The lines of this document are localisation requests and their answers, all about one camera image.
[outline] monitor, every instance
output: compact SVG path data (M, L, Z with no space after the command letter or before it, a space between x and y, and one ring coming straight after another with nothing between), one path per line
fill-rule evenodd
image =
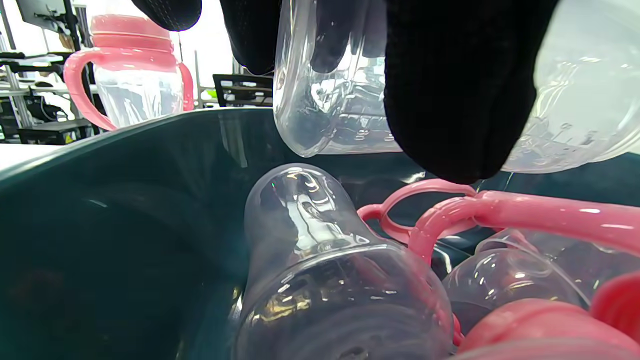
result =
M64 23L64 0L16 0L22 21L51 30L67 33Z

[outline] gloved hand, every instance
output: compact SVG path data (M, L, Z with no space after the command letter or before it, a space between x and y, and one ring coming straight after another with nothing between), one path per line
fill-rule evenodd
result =
M132 1L173 31L190 28L202 9L201 0ZM281 1L220 0L234 57L254 74L273 70ZM316 1L325 36L314 48L315 71L331 72L349 39L365 41L364 56L379 56L386 33L385 109L402 150L455 183L500 170L536 98L536 56L558 0ZM369 10L358 19L362 2ZM386 29L376 26L385 5Z

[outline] pink handle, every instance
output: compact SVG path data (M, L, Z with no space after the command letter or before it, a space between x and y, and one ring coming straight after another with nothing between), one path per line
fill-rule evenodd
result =
M69 89L69 95L76 104L78 110L94 124L106 130L115 130L113 123L92 104L89 97L84 92L82 84L82 70L87 63L100 61L104 58L97 49L79 51L69 56L65 61L64 78Z
M459 185L444 181L441 179L428 179L418 181L411 185L407 185L391 194L382 204L371 204L363 206L358 210L358 215L363 221L376 219L380 221L380 227L392 238L402 243L409 242L409 234L412 227L402 226L392 221L388 212L398 202L406 199L409 196L416 195L423 192L444 192L444 193L462 193L466 196L475 196L476 191L469 185ZM456 227L443 231L441 237L448 234L460 233L464 230L474 227L475 224L457 224Z
M460 222L592 241L640 256L640 208L505 192L445 200L417 221L409 249L431 263L438 236Z
M178 69L182 75L182 101L184 111L193 110L193 78L187 65L178 63Z

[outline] clear plastic bottle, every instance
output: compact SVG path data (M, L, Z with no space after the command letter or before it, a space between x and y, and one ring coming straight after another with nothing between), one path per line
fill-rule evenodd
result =
M278 167L249 194L250 271L235 360L442 359L452 314L437 276L372 234L332 176Z
M637 1L559 2L536 63L538 98L503 170L565 170L640 139L639 23ZM283 2L273 106L294 152L400 150L383 106L385 24L384 0Z

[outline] bottle neck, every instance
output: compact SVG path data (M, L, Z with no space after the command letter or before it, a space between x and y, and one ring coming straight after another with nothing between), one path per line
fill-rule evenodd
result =
M146 37L143 35L99 34L92 37L96 47L117 47L124 49L146 49L173 52L173 44L168 38Z

